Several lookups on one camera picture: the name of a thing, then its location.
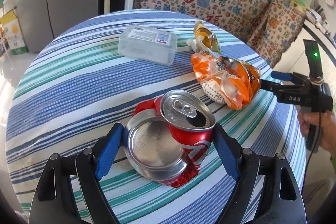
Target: green sleeve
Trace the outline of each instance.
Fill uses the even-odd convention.
[[[335,170],[335,173],[336,173],[336,157],[334,157],[333,159],[330,159],[333,167],[334,167],[334,170]]]

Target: table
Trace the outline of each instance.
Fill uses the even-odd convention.
[[[305,145],[292,105],[259,91],[241,111],[210,101],[195,80],[185,41],[193,37],[195,19],[156,10],[127,10],[87,20],[51,42],[32,62],[16,90],[6,132],[8,170],[26,213],[48,157],[77,154],[106,135],[114,122],[123,125],[139,102],[171,89],[184,89],[213,111],[230,136],[260,155],[286,155],[302,186]],[[118,36],[127,25],[138,24],[174,32],[178,50],[172,66],[121,57]],[[271,80],[271,68],[244,43],[218,27],[224,55],[248,61]],[[141,177],[120,149],[101,187],[121,223],[214,223],[234,180],[211,146],[201,172],[173,189]],[[245,220],[253,217],[263,179],[258,178]],[[90,222],[76,177],[72,178],[81,217]]]

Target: human hand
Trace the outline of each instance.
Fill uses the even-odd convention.
[[[315,126],[319,126],[320,114],[314,113],[302,113],[299,112],[297,116],[300,124],[300,130],[303,137],[307,137],[309,133],[310,123]],[[320,146],[330,152],[331,157],[336,157],[336,116],[332,111],[321,113],[321,129],[323,130]]]

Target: plastic container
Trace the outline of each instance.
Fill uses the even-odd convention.
[[[177,35],[131,25],[119,37],[118,54],[170,66],[177,49]]]

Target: metal screw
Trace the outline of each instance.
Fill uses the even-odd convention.
[[[50,156],[50,159],[51,160],[55,160],[55,159],[57,159],[58,158],[58,154],[57,153],[53,153],[53,154],[51,154],[51,156]]]
[[[244,153],[245,155],[251,155],[251,154],[252,154],[252,150],[249,149],[249,148],[244,148],[244,149],[243,149],[243,153]]]
[[[90,155],[92,153],[92,149],[91,148],[85,148],[83,151],[84,155]]]
[[[278,157],[278,159],[280,159],[280,160],[284,160],[284,159],[285,159],[285,155],[284,155],[283,153],[278,153],[278,154],[277,154],[277,157]]]

